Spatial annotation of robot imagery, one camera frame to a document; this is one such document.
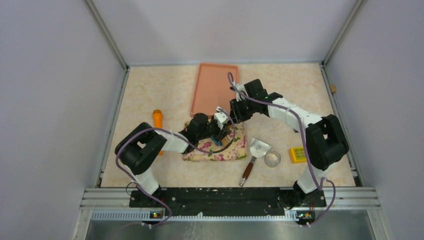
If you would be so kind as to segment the blue dough piece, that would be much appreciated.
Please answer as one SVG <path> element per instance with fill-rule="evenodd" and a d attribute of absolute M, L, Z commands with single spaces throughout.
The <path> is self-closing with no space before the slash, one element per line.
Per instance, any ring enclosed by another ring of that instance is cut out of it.
<path fill-rule="evenodd" d="M 215 137 L 211 137 L 211 139 L 214 141 L 214 143 L 217 145 L 217 146 L 222 146 L 222 141 L 221 140 L 218 140 L 217 138 L 215 138 Z"/>

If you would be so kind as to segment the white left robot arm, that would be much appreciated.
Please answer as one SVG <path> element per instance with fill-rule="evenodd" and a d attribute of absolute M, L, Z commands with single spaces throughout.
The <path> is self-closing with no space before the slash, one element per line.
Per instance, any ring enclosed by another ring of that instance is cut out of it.
<path fill-rule="evenodd" d="M 188 154 L 200 150 L 199 142 L 207 138 L 222 140 L 235 133 L 234 121 L 220 109 L 208 118 L 197 113 L 188 126 L 179 132 L 152 127 L 143 122 L 128 134 L 115 148 L 116 165 L 127 173 L 137 187 L 143 190 L 141 200 L 149 207 L 160 202 L 160 187 L 151 166 L 161 151 Z"/>

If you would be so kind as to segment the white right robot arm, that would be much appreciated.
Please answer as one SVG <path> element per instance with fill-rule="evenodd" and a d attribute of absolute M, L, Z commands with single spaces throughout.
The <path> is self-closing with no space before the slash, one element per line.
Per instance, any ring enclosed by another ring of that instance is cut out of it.
<path fill-rule="evenodd" d="M 260 113 L 300 133 L 307 168 L 293 186 L 293 200 L 307 206 L 314 198 L 313 192 L 322 189 L 327 170 L 349 152 L 340 120 L 333 114 L 321 116 L 304 110 L 279 93 L 267 93 L 259 79 L 239 84 L 229 74 L 228 81 L 236 93 L 230 102 L 236 121 L 245 122 Z"/>

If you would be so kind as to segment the pink rectangular tray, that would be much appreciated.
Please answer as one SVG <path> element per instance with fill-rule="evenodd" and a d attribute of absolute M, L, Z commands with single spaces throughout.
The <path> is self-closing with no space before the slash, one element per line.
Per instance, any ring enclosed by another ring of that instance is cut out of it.
<path fill-rule="evenodd" d="M 236 98 L 236 93 L 230 90 L 229 72 L 238 84 L 240 70 L 237 65 L 207 62 L 199 64 L 189 111 L 191 117 L 197 113 L 211 117 L 216 113 L 216 107 L 230 112 L 230 101 Z"/>

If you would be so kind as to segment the yellow red blue toy block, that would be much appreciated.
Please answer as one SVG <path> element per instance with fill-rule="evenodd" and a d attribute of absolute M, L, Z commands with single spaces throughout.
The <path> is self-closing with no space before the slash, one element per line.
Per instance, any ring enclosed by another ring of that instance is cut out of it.
<path fill-rule="evenodd" d="M 292 147 L 288 151 L 292 164 L 301 164 L 307 162 L 307 157 L 303 147 Z"/>

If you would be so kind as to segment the small wooden cork piece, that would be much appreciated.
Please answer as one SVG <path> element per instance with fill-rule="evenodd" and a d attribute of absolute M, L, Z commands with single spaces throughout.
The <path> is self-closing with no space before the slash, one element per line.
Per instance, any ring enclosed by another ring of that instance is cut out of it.
<path fill-rule="evenodd" d="M 330 89 L 331 94 L 335 94 L 337 92 L 337 88 L 334 84 L 330 84 L 329 89 Z"/>

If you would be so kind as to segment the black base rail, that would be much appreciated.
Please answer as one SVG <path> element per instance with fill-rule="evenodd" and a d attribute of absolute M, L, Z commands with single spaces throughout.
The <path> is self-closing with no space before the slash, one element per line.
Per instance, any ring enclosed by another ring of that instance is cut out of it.
<path fill-rule="evenodd" d="M 174 217 L 282 216 L 295 208 L 326 205 L 323 191 L 306 196 L 291 187 L 169 187 L 158 189 L 153 197 L 133 190 L 129 200 L 131 208 L 156 208 Z"/>

